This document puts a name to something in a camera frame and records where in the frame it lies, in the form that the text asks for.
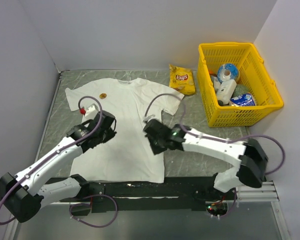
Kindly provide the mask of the white t-shirt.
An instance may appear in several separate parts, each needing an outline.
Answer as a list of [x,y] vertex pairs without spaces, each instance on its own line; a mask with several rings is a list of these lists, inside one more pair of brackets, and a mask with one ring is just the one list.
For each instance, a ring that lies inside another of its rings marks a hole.
[[[107,97],[100,99],[100,94]],[[174,115],[184,95],[166,85],[147,79],[130,81],[103,78],[76,89],[65,89],[70,110],[89,107],[99,100],[103,110],[117,120],[116,135],[107,143],[89,149],[73,160],[70,173],[87,181],[146,181],[163,183],[163,153],[154,155],[145,137],[144,116],[162,119],[162,112]]]

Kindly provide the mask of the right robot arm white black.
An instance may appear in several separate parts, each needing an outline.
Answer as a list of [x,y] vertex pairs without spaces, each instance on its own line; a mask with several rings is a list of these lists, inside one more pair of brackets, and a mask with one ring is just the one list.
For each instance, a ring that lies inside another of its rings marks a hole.
[[143,132],[155,155],[166,150],[180,150],[200,153],[230,164],[232,167],[217,173],[213,184],[208,187],[213,199],[220,199],[240,185],[255,189],[263,185],[268,157],[256,139],[231,141],[181,124],[170,128],[154,118],[145,122]]

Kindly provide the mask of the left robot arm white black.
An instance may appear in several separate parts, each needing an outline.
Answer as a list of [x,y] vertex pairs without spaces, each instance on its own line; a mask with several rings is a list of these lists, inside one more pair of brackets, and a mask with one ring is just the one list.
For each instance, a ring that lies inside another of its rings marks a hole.
[[80,175],[52,185],[47,181],[65,163],[111,140],[116,135],[112,129],[116,123],[114,115],[99,111],[93,119],[72,127],[56,147],[28,168],[16,175],[5,173],[0,178],[0,206],[5,206],[15,220],[24,223],[53,202],[66,198],[84,201],[89,195],[89,184]]

